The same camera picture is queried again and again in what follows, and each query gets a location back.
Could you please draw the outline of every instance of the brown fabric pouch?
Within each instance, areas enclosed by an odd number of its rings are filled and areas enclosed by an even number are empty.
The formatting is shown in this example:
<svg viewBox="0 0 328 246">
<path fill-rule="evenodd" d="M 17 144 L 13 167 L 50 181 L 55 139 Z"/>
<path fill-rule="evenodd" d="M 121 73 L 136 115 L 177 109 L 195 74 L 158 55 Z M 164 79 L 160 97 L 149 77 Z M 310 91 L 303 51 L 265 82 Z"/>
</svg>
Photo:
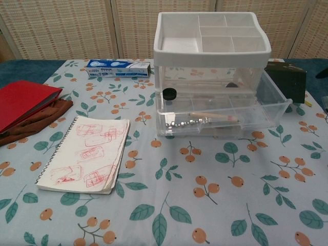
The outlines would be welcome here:
<svg viewBox="0 0 328 246">
<path fill-rule="evenodd" d="M 72 105 L 72 101 L 63 99 L 54 101 L 48 107 L 33 114 L 5 133 L 0 134 L 0 146 L 38 133 L 61 117 Z"/>
</svg>

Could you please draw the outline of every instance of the blue and white box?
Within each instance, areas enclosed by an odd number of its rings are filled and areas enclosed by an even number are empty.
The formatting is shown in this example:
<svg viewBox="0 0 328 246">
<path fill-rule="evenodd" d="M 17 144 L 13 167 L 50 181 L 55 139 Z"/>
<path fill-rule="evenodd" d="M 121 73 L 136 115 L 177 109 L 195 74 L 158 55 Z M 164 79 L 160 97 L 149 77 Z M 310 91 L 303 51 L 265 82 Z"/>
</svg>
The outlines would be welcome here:
<svg viewBox="0 0 328 246">
<path fill-rule="evenodd" d="M 92 59 L 86 70 L 89 77 L 149 77 L 150 63 Z"/>
</svg>

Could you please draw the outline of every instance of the paper page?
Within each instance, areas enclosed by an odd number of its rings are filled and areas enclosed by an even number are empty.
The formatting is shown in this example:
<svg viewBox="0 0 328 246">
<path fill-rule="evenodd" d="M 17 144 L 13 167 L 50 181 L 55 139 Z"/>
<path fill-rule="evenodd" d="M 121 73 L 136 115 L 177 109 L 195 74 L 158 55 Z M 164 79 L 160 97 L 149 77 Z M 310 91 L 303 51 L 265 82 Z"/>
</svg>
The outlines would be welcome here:
<svg viewBox="0 0 328 246">
<path fill-rule="evenodd" d="M 37 186 L 47 190 L 100 192 L 116 179 L 129 120 L 78 116 Z"/>
</svg>

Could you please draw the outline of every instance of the clear plastic container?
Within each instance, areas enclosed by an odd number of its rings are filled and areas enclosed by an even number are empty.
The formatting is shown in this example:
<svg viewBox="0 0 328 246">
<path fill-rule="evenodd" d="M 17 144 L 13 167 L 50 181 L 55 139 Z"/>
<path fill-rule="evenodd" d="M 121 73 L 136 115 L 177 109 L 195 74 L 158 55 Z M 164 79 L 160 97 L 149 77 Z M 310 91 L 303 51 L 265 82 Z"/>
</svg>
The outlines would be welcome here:
<svg viewBox="0 0 328 246">
<path fill-rule="evenodd" d="M 279 120 L 287 100 L 264 72 L 271 48 L 254 13 L 159 13 L 157 133 L 237 137 Z M 162 91 L 174 88 L 174 100 Z"/>
</svg>

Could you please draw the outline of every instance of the tablecloth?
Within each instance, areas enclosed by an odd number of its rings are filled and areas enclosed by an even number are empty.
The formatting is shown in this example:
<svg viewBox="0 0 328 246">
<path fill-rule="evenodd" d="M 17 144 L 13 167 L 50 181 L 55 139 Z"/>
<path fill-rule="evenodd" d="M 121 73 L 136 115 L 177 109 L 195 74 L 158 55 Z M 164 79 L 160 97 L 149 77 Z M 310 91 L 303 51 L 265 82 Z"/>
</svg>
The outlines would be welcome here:
<svg viewBox="0 0 328 246">
<path fill-rule="evenodd" d="M 240 140 L 159 137 L 153 69 L 88 78 L 87 62 L 46 81 L 73 100 L 65 115 L 0 148 L 1 245 L 327 245 L 328 117 L 310 94 Z M 35 185 L 76 115 L 131 120 L 110 195 Z"/>
</svg>

